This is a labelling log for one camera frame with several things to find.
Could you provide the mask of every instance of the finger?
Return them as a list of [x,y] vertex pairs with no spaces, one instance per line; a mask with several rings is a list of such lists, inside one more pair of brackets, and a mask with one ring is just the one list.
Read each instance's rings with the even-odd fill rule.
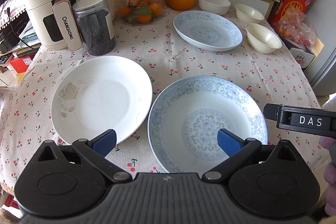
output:
[[336,215],[336,184],[328,185],[325,199],[327,200],[325,212],[330,216]]
[[329,138],[329,137],[324,137],[324,136],[320,137],[320,144],[325,149],[329,149],[329,147],[334,143],[336,143],[336,139],[334,138]]
[[327,203],[325,205],[324,211],[328,216],[334,216],[336,215],[336,206]]
[[330,185],[336,183],[336,167],[330,162],[324,170],[324,179]]

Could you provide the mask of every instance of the cherry print tablecloth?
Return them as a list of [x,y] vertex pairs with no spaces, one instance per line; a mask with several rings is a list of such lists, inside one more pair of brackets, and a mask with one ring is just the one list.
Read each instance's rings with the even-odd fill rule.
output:
[[[212,75],[232,81],[246,90],[263,109],[266,103],[319,107],[310,84],[291,53],[283,46],[272,54],[253,50],[246,38],[245,24],[233,10],[225,17],[243,34],[243,42],[228,52],[208,52],[194,47],[178,36],[173,19],[177,11],[165,8],[164,17],[145,25],[130,26],[116,19],[116,48],[109,53],[140,64],[150,76],[153,100],[172,82],[192,75]],[[266,21],[261,24],[270,28]],[[94,58],[85,46],[75,52],[67,49],[50,51],[40,48],[19,87],[10,94],[8,118],[1,117],[0,145],[1,186],[13,194],[17,178],[46,139],[64,145],[53,129],[50,105],[53,93],[63,77],[81,62]],[[289,132],[266,121],[269,143],[290,139],[312,170],[327,160],[328,151],[321,148],[317,136]],[[132,175],[137,172],[164,172],[155,159],[147,137],[147,120],[127,140],[106,157]]]

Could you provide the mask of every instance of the plastic jar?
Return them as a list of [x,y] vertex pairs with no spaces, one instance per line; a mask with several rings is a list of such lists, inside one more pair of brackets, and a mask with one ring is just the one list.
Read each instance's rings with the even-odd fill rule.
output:
[[108,0],[79,0],[73,6],[83,42],[91,55],[104,55],[116,46]]
[[164,0],[115,0],[115,5],[124,23],[143,25],[162,17]]

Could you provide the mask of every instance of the white bowl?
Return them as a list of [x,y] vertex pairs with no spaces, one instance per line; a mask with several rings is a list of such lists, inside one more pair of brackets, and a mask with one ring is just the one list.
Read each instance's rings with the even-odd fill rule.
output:
[[226,128],[240,138],[268,141],[263,114],[239,86],[211,76],[191,76],[166,87],[148,117],[152,151],[170,173],[202,174],[228,158],[217,132]]
[[245,4],[237,3],[235,8],[238,19],[244,23],[259,23],[265,19],[261,12]]
[[203,11],[222,16],[228,11],[231,3],[228,0],[198,0],[198,5]]
[[268,54],[282,47],[281,40],[269,29],[256,23],[245,26],[250,45],[258,52]]
[[207,51],[229,51],[243,40],[241,31],[231,21],[205,11],[182,12],[174,18],[173,25],[185,41]]
[[53,128],[67,144],[113,128],[120,143],[142,124],[152,95],[151,80],[138,63],[121,56],[96,57],[58,85],[51,102]]

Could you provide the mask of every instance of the blue floral bowl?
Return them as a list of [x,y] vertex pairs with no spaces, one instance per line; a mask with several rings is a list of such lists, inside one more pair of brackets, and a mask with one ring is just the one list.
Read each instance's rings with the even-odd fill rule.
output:
[[176,32],[191,45],[212,52],[225,52],[243,40],[241,31],[225,17],[205,12],[186,11],[173,21]]
[[268,141],[263,114],[240,87],[213,76],[192,76],[166,87],[148,118],[152,151],[170,173],[202,175],[228,158],[218,146],[221,128],[242,139]]

